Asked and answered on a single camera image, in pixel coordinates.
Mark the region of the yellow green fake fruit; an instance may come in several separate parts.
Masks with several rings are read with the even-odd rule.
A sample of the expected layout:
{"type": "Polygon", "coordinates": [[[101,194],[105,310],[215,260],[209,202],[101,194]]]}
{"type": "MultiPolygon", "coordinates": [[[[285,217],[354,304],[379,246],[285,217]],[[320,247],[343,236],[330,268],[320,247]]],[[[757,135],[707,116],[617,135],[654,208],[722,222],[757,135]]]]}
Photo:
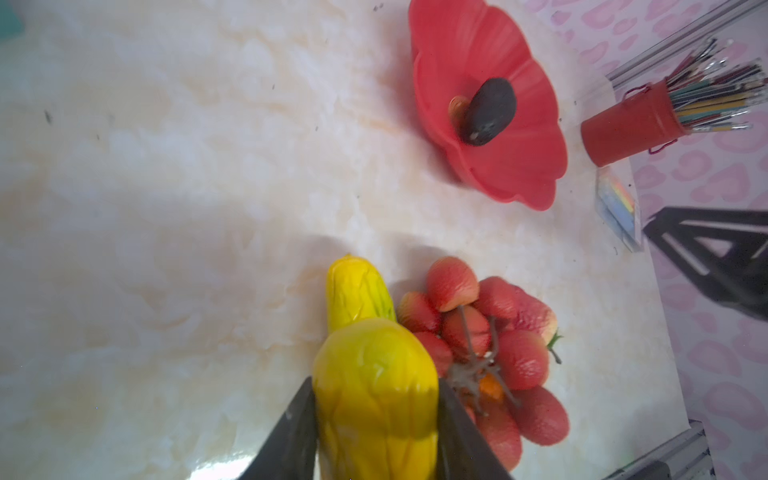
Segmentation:
{"type": "Polygon", "coordinates": [[[346,255],[329,267],[325,298],[329,333],[369,318],[396,320],[386,282],[362,257],[346,255]]]}

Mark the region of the red pencil cup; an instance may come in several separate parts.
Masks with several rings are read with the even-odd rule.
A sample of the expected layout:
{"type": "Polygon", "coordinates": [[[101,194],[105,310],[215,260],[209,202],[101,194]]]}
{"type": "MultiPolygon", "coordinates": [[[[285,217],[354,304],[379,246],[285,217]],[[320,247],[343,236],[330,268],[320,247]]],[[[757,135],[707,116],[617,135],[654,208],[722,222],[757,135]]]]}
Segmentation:
{"type": "Polygon", "coordinates": [[[657,153],[687,134],[665,80],[630,90],[616,105],[583,121],[580,132],[598,168],[644,150],[657,153]]]}

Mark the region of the clear box of coloured chalks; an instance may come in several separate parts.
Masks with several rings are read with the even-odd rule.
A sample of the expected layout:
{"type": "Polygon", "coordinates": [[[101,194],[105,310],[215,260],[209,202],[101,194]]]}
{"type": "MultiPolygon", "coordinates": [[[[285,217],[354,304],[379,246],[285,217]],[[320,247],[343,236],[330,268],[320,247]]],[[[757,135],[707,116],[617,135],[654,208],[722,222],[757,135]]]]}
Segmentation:
{"type": "Polygon", "coordinates": [[[644,250],[636,199],[610,167],[597,170],[596,211],[630,252],[644,250]]]}

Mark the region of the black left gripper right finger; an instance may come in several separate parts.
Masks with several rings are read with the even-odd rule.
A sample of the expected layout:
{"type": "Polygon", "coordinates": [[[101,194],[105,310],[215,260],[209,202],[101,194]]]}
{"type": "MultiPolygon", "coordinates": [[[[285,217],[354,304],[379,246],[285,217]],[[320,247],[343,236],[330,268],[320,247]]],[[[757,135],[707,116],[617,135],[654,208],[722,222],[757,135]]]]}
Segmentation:
{"type": "Polygon", "coordinates": [[[437,428],[437,479],[511,479],[445,379],[439,380],[437,428]]]}

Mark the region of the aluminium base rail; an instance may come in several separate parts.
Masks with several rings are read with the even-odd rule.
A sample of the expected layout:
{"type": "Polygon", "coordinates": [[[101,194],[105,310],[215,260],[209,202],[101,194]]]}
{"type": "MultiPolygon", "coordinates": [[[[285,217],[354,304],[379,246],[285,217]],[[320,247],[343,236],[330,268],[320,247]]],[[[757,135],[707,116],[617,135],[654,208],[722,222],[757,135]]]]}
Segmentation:
{"type": "Polygon", "coordinates": [[[605,480],[716,480],[704,424],[690,428],[605,477],[605,480]]]}

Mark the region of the red flower-shaped fruit bowl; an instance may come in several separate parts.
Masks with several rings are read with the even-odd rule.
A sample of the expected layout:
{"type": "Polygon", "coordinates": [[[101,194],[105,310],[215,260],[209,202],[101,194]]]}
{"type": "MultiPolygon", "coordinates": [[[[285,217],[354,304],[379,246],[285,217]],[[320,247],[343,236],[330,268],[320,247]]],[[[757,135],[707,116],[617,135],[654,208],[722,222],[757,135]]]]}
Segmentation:
{"type": "Polygon", "coordinates": [[[484,1],[411,2],[420,122],[466,185],[544,211],[567,169],[554,89],[522,30],[484,1]]]}

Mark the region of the yellow orange fake fruit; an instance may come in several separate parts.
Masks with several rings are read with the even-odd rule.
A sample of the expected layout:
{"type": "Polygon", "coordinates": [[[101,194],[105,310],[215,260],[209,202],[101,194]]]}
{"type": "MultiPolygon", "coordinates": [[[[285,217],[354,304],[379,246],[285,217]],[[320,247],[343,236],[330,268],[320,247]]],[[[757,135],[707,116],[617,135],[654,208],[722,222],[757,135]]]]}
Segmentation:
{"type": "Polygon", "coordinates": [[[331,333],[312,387],[322,478],[435,478],[439,378],[410,331],[375,318],[331,333]]]}

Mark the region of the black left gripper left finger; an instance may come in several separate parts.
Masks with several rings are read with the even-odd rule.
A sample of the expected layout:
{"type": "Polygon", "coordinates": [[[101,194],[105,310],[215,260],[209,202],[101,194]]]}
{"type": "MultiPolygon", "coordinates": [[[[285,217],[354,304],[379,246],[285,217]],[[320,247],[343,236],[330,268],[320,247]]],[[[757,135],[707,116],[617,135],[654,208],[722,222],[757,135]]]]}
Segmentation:
{"type": "Polygon", "coordinates": [[[318,430],[312,379],[307,377],[239,480],[312,480],[318,430]]]}

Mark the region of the bundle of coloured pencils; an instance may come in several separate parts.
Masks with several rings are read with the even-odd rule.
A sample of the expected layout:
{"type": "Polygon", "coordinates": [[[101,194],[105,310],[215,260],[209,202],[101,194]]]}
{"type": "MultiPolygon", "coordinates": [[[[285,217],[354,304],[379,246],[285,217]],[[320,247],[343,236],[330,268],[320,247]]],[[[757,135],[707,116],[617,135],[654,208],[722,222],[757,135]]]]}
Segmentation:
{"type": "Polygon", "coordinates": [[[685,133],[747,130],[736,119],[767,101],[767,68],[755,59],[735,65],[725,51],[731,40],[709,37],[676,66],[664,83],[685,133]]]}

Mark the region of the dark fake avocado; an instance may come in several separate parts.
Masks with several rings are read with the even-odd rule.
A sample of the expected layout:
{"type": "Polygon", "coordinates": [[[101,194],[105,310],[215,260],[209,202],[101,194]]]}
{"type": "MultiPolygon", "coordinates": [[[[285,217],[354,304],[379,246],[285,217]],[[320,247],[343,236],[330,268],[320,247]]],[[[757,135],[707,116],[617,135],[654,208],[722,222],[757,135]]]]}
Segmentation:
{"type": "Polygon", "coordinates": [[[471,99],[459,124],[459,138],[471,146],[483,146],[500,135],[517,112],[517,95],[505,78],[485,81],[471,99]]]}

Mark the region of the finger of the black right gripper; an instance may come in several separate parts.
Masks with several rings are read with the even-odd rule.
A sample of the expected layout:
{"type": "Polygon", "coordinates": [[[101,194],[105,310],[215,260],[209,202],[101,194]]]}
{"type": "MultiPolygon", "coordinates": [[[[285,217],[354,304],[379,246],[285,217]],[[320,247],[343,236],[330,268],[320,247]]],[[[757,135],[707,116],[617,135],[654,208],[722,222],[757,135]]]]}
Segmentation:
{"type": "Polygon", "coordinates": [[[709,300],[767,319],[767,212],[664,207],[646,238],[709,300]]]}

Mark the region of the small orange fake fruit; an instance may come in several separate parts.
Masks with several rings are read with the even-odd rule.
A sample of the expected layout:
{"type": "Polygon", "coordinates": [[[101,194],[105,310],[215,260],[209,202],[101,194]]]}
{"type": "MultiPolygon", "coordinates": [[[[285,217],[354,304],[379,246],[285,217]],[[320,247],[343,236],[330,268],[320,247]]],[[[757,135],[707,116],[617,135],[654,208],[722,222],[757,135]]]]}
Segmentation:
{"type": "Polygon", "coordinates": [[[478,390],[482,398],[494,402],[503,402],[505,392],[499,381],[491,374],[486,374],[478,381],[478,390]]]}

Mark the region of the red lychee bunch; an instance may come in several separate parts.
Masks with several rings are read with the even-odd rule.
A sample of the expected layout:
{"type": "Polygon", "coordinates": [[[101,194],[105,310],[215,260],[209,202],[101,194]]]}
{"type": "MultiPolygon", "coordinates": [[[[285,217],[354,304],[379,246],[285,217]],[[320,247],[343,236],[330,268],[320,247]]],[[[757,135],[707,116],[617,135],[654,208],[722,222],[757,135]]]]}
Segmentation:
{"type": "Polygon", "coordinates": [[[405,293],[397,308],[506,471],[519,465],[525,441],[552,446],[570,432],[565,407],[545,386],[554,357],[538,334],[514,327],[520,290],[444,256],[429,267],[426,290],[405,293]],[[486,374],[502,385],[503,402],[481,397],[486,374]]]}

